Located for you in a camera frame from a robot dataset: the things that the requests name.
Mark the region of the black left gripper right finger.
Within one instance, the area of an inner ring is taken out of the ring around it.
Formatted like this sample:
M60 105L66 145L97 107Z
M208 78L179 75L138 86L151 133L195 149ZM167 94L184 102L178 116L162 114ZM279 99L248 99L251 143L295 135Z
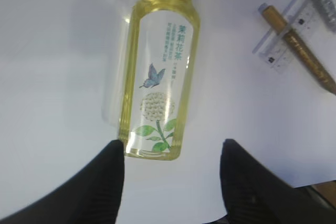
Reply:
M223 142L222 198L229 223L335 223L335 211L292 188L234 139Z

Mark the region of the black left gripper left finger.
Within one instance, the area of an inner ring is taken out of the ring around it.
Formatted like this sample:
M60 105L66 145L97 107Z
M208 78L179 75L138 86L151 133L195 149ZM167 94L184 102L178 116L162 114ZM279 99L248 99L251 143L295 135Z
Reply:
M60 187L1 223L116 223L123 185L123 144L114 140Z

